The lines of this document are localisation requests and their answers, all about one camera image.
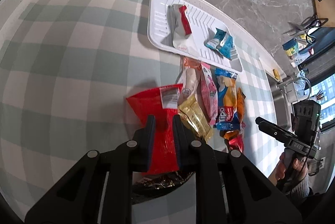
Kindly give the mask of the white red snack packet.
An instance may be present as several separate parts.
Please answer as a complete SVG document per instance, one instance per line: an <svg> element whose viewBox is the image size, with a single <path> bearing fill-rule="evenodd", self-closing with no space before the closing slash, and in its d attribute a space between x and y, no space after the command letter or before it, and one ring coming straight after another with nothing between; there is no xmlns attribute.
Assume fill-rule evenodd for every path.
<svg viewBox="0 0 335 224"><path fill-rule="evenodd" d="M198 48L195 44L190 23L186 17L187 6L173 4L170 6L173 17L173 46L174 48L192 56L198 56Z"/></svg>

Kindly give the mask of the small red candy packet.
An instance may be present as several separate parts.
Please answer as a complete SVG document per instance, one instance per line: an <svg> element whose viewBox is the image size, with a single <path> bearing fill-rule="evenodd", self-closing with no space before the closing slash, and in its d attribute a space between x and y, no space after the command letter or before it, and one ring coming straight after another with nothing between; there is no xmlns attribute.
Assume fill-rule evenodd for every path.
<svg viewBox="0 0 335 224"><path fill-rule="evenodd" d="M234 138L228 141L228 150L238 150L240 153L244 153L244 136L243 134L238 134Z"/></svg>

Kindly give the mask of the blue Tipo snack packet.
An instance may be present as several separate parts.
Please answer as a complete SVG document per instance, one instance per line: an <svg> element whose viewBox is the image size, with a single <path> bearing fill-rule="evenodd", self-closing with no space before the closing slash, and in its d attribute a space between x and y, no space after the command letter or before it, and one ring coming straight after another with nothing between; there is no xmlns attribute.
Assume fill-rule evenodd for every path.
<svg viewBox="0 0 335 224"><path fill-rule="evenodd" d="M218 116L216 128L220 131L235 131L240 129L237 115L237 73L216 68L215 77L218 83Z"/></svg>

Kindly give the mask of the gold foil snack packet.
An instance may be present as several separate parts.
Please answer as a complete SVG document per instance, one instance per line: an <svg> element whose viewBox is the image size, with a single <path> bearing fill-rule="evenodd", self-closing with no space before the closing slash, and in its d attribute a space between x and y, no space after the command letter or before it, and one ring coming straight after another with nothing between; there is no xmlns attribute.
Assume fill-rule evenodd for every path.
<svg viewBox="0 0 335 224"><path fill-rule="evenodd" d="M184 126L196 135L196 137L208 142L214 135L213 128L209 125L196 97L191 95L179 107L178 113Z"/></svg>

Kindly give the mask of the pink cartoon snack packet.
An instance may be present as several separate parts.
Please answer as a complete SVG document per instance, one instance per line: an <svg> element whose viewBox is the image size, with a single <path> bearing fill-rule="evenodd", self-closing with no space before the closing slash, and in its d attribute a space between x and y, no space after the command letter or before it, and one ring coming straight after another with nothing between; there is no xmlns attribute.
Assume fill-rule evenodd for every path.
<svg viewBox="0 0 335 224"><path fill-rule="evenodd" d="M216 118L218 116L218 91L214 80L210 66L204 62L201 62L201 95L203 104L205 106L209 124L214 126L216 124Z"/></svg>

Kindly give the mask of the red foil snack packet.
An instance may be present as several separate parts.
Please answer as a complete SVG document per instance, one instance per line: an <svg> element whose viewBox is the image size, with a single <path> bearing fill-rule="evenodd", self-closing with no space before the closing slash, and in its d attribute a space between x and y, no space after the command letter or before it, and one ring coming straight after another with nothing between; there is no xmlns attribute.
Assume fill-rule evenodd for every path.
<svg viewBox="0 0 335 224"><path fill-rule="evenodd" d="M182 84L155 87L127 98L142 124L148 116L155 117L151 163L146 175L170 173L179 169L173 135L173 117L178 115Z"/></svg>

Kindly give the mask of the clear orange sausage packet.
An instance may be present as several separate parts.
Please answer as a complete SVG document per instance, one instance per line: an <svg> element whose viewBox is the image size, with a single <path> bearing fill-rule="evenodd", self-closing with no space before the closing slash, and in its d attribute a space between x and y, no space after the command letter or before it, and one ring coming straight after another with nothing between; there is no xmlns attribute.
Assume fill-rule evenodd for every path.
<svg viewBox="0 0 335 224"><path fill-rule="evenodd" d="M182 71L177 83L182 84L178 104L181 105L188 97L194 95L200 83L201 63L189 57L182 57Z"/></svg>

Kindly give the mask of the black foil snack packet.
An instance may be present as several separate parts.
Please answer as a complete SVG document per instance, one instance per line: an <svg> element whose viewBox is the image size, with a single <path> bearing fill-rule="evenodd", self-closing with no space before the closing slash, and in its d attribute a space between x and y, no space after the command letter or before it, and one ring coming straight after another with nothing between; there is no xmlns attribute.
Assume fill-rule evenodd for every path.
<svg viewBox="0 0 335 224"><path fill-rule="evenodd" d="M132 205L166 196L184 185L193 175L194 172L174 171L172 173L143 176L132 185Z"/></svg>

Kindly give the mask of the orange snack packet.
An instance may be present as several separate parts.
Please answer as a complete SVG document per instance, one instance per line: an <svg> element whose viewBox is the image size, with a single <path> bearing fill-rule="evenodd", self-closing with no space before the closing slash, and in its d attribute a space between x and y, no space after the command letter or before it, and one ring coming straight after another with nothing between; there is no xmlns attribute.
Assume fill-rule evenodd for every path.
<svg viewBox="0 0 335 224"><path fill-rule="evenodd" d="M246 96L242 92L242 89L239 87L237 90L237 112L236 112L238 122L239 122L239 128L231 130L231 131L227 131L224 135L224 138L226 140L231 140L235 138L238 134L241 133L242 129L244 128L243 119L245 115L245 98Z"/></svg>

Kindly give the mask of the checkered tablecloth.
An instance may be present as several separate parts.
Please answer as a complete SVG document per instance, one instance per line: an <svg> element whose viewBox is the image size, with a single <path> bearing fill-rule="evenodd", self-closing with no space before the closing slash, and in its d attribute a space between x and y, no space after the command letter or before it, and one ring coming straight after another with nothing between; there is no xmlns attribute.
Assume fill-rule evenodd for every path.
<svg viewBox="0 0 335 224"><path fill-rule="evenodd" d="M23 219L88 150L139 127L126 97L175 83L147 37L149 0L28 0L1 49L1 190Z"/></svg>

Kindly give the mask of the white plastic tray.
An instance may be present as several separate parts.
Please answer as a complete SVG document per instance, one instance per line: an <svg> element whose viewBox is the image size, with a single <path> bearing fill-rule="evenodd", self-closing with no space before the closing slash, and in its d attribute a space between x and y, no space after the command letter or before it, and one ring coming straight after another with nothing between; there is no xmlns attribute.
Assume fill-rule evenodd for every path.
<svg viewBox="0 0 335 224"><path fill-rule="evenodd" d="M160 50L243 71L228 27L184 0L150 0L148 39Z"/></svg>

